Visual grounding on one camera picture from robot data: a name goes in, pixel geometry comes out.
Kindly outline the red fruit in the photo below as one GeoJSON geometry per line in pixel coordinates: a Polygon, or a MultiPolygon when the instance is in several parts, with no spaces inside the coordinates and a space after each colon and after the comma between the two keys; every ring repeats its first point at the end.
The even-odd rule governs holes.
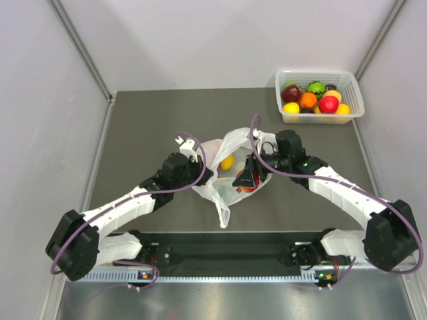
{"type": "Polygon", "coordinates": [[[238,193],[241,193],[241,192],[252,193],[252,192],[254,192],[259,187],[259,184],[260,184],[259,176],[255,175],[255,186],[254,187],[238,187],[236,189],[236,191],[238,193]]]}
{"type": "Polygon", "coordinates": [[[318,103],[318,108],[323,114],[334,114],[340,105],[340,100],[334,96],[323,96],[318,103]]]}

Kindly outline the white printed plastic bag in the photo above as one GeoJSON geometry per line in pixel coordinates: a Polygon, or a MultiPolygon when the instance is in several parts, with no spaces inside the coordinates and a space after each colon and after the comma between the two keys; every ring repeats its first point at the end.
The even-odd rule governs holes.
{"type": "Polygon", "coordinates": [[[207,168],[213,172],[213,176],[205,185],[194,187],[193,190],[216,206],[220,227],[225,229],[231,217],[230,207],[263,188],[269,183],[272,174],[268,174],[266,180],[260,182],[252,193],[238,193],[237,187],[232,185],[236,175],[244,168],[246,157],[253,151],[248,127],[234,129],[223,138],[203,142],[201,146],[205,151],[207,168]],[[229,155],[234,156],[234,166],[229,171],[223,171],[220,162],[229,155]]]}

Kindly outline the orange fruit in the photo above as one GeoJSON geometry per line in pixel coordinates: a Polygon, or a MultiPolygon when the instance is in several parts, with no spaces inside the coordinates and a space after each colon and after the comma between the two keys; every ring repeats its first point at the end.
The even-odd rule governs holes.
{"type": "Polygon", "coordinates": [[[318,102],[318,98],[311,92],[304,93],[300,98],[300,107],[302,109],[313,109],[318,102]]]}

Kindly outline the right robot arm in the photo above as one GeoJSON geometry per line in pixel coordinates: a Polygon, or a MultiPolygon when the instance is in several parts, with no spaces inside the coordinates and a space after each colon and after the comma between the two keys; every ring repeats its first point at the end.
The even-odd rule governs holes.
{"type": "Polygon", "coordinates": [[[380,270],[393,272],[417,252],[418,262],[413,269],[422,264],[422,243],[409,204],[402,200],[389,202],[341,177],[325,161],[307,155],[300,136],[293,130],[274,135],[271,153],[262,149],[267,134],[252,129],[248,138],[252,154],[234,180],[235,187],[256,187],[271,174],[288,177],[330,201],[361,227],[359,231],[331,227],[317,234],[311,248],[316,262],[325,264],[335,256],[357,257],[380,270]]]}

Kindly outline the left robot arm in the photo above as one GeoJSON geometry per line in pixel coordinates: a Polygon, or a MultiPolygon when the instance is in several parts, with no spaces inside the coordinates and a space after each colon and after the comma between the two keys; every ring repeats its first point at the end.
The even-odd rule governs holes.
{"type": "Polygon", "coordinates": [[[147,263],[151,248],[140,232],[114,235],[114,231],[164,207],[176,193],[203,185],[212,176],[206,164],[204,153],[172,153],[154,176],[119,199],[83,213],[66,212],[45,249],[53,261],[51,273],[77,281],[101,265],[122,260],[147,263]]]}

